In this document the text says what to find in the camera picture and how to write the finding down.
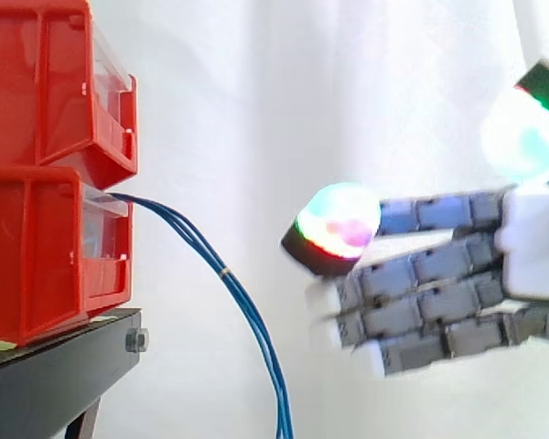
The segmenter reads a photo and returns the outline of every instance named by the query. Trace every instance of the led light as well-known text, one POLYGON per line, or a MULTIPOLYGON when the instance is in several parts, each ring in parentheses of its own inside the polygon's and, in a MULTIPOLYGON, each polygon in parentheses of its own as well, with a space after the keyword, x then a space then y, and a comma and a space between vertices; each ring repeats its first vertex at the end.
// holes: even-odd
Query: led light
POLYGON ((549 181, 549 110, 520 87, 507 91, 482 126, 482 146, 511 181, 549 181))
POLYGON ((323 188, 296 218, 296 226, 306 240, 345 259, 362 256, 380 222, 379 199, 354 183, 323 188))

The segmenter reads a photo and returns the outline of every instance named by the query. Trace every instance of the red plastic bin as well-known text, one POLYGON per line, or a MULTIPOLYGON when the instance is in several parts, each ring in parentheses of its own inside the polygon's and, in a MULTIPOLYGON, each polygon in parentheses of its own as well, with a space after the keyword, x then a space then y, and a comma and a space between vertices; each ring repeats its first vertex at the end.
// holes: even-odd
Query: red plastic bin
POLYGON ((0 168, 0 340, 25 345, 130 299, 132 208, 68 168, 0 168))
POLYGON ((136 158, 136 82, 87 1, 0 0, 0 166, 69 166, 102 189, 136 158))

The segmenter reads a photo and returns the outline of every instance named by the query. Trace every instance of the robotic hand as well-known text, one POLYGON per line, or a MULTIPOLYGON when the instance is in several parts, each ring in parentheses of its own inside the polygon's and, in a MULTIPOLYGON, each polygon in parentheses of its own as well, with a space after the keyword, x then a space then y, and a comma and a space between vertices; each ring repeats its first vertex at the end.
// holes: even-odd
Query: robotic hand
MULTIPOLYGON (((549 95, 548 73, 538 64, 522 89, 526 84, 535 95, 543 87, 549 95)), ((548 170, 537 162, 544 181, 500 192, 368 204, 380 212, 362 208, 370 194, 344 191, 335 204, 344 210, 357 205, 358 212, 352 208, 318 222, 326 213, 324 189, 282 242, 322 276, 307 290, 316 333, 332 346, 352 349, 379 376, 520 345, 529 337, 549 339, 548 170), (375 231, 388 236, 428 230, 452 230, 453 239, 352 269, 375 231), (523 307, 513 313, 497 309, 507 299, 523 307)))

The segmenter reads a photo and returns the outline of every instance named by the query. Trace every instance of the robot finger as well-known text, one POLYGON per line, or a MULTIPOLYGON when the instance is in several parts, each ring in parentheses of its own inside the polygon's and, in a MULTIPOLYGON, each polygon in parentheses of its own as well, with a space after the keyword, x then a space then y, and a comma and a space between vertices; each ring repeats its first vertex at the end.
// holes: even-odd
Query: robot finger
POLYGON ((434 283, 456 281, 492 269, 500 261, 493 235, 475 233, 316 283, 306 291, 307 305, 315 318, 363 306, 379 307, 434 283))
POLYGON ((516 315, 492 314, 463 320, 433 331, 371 339, 352 352, 359 369, 384 377, 419 369, 444 359, 477 355, 492 348, 518 345, 516 315))
POLYGON ((313 335, 318 344, 325 343, 327 337, 331 348, 353 347, 370 339, 399 337, 459 322, 503 300, 501 273, 481 273, 460 283, 404 296, 384 306, 364 306, 324 319, 313 326, 313 335))
POLYGON ((377 236, 426 230, 491 230, 501 224, 499 192, 390 199, 381 202, 377 236))

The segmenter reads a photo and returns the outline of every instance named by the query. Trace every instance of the robot finger segment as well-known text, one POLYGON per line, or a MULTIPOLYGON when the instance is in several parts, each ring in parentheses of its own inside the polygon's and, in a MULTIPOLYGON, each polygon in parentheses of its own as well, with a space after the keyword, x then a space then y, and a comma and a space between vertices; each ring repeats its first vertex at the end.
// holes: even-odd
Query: robot finger segment
POLYGON ((382 306, 351 310, 328 318, 334 322, 343 347, 359 345, 371 338, 401 336, 476 316, 480 310, 504 300, 499 273, 482 273, 457 284, 447 284, 403 296, 382 306))
POLYGON ((378 235, 496 228, 501 223, 500 201, 501 194, 496 192, 385 200, 378 235))
POLYGON ((361 366, 370 366, 375 376, 391 375, 515 345, 513 328, 513 315, 470 318, 432 331, 370 340, 357 346, 353 357, 361 366))
POLYGON ((476 233, 354 272, 365 301, 390 300, 434 281, 481 272, 501 259, 493 235, 476 233))

